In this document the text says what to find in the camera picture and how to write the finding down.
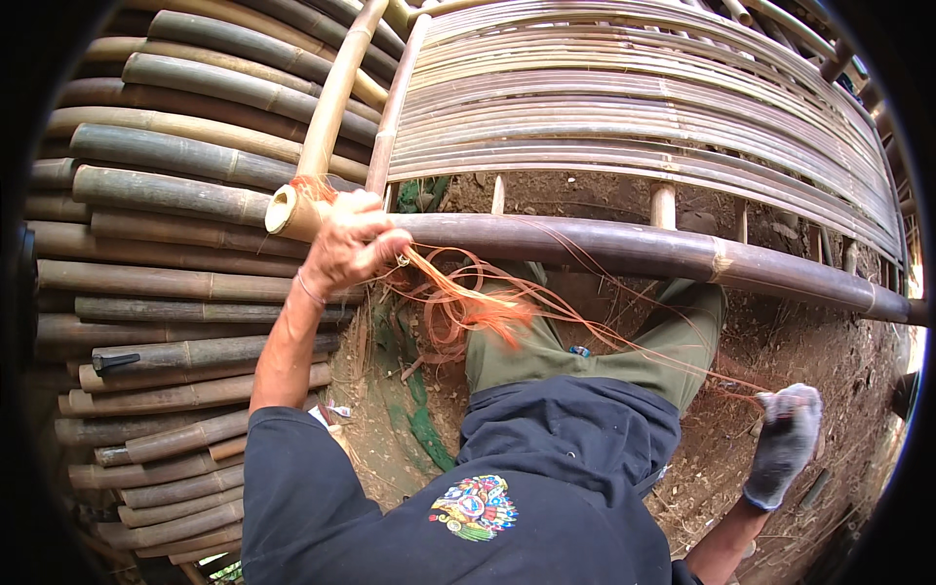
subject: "black t-shirt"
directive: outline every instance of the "black t-shirt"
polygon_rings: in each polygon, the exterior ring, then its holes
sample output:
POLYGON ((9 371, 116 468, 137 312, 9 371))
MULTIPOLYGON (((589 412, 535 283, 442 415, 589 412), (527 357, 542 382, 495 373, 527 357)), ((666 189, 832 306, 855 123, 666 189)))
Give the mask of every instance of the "black t-shirt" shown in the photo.
POLYGON ((265 583, 687 583, 634 485, 680 439, 675 406, 609 378, 472 396, 456 467, 386 515, 325 427, 250 419, 241 557, 265 583))

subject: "colorful graphic print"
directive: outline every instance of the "colorful graphic print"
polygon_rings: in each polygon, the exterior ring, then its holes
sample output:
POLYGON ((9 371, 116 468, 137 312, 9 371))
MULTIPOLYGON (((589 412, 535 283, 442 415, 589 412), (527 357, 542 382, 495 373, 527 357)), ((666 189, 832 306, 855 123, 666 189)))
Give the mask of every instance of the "colorful graphic print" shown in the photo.
POLYGON ((440 521, 454 535, 477 542, 491 540, 517 522, 517 508, 507 497, 507 482, 499 475, 463 479, 432 504, 429 520, 440 521))

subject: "work glove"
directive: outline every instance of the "work glove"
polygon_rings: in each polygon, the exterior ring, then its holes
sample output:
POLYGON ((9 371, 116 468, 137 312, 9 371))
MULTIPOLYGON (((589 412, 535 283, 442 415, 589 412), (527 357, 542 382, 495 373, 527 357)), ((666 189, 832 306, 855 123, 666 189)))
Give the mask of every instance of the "work glove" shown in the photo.
POLYGON ((764 406, 764 429, 754 463, 744 483, 744 497, 770 512, 780 507, 790 484, 812 456, 822 420, 822 399, 815 388, 794 384, 772 394, 758 392, 764 406))

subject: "person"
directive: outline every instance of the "person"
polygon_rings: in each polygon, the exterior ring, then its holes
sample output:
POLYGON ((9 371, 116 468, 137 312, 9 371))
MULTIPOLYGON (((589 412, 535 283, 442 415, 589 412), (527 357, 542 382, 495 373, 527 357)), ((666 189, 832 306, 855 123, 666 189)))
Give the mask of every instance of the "person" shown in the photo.
MULTIPOLYGON (((743 495, 671 562, 641 500, 711 364, 725 311, 717 285, 670 281, 658 296, 665 306, 635 339, 644 349, 616 355, 571 354, 539 317, 516 351, 471 332, 456 467, 386 515, 365 497, 344 451, 300 409, 329 293, 367 279, 411 243, 380 207, 374 194, 339 195, 256 366, 246 581, 724 583, 812 455, 822 403, 801 384, 759 396, 765 423, 743 495)), ((514 268, 542 280, 537 265, 514 268)))

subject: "olive green pants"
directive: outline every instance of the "olive green pants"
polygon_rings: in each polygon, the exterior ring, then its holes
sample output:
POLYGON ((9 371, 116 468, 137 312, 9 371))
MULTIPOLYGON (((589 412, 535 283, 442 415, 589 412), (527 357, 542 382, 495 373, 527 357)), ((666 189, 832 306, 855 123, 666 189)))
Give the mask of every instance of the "olive green pants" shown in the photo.
MULTIPOLYGON (((503 270, 540 285, 543 267, 532 262, 498 263, 503 270)), ((504 286, 488 280, 491 292, 504 286)), ((607 356, 584 358, 563 347, 552 320, 534 317, 519 332, 519 349, 509 347, 490 331, 467 336, 465 373, 475 393, 511 382, 545 380, 566 374, 605 377, 631 382, 672 402, 685 413, 705 380, 724 322, 725 297, 719 285, 672 279, 660 285, 653 309, 634 340, 636 348, 607 356)))

